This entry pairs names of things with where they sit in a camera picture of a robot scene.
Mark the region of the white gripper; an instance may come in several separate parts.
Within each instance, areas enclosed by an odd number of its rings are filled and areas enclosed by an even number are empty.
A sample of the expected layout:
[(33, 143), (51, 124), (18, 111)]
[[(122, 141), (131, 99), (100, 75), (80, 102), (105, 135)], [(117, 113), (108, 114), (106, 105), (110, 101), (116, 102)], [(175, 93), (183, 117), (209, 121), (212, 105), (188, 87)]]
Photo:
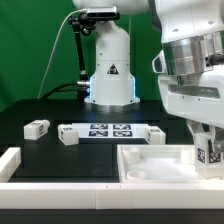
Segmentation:
[(212, 130), (213, 150), (224, 152), (224, 71), (188, 75), (182, 84), (176, 76), (160, 74), (158, 85), (166, 111), (189, 119), (186, 124), (193, 139), (210, 138), (201, 123), (215, 126)]

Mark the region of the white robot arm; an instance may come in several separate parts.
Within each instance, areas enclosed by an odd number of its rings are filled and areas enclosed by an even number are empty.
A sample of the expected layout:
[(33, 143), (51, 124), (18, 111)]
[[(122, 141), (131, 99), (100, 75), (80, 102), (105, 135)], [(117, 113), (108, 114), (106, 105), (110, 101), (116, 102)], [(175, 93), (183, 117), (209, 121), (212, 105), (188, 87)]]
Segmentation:
[(152, 62), (163, 105), (183, 117), (194, 136), (208, 125), (212, 150), (224, 152), (224, 0), (72, 0), (84, 11), (83, 31), (96, 29), (96, 72), (86, 101), (117, 108), (135, 97), (129, 36), (120, 15), (150, 11), (162, 50)]

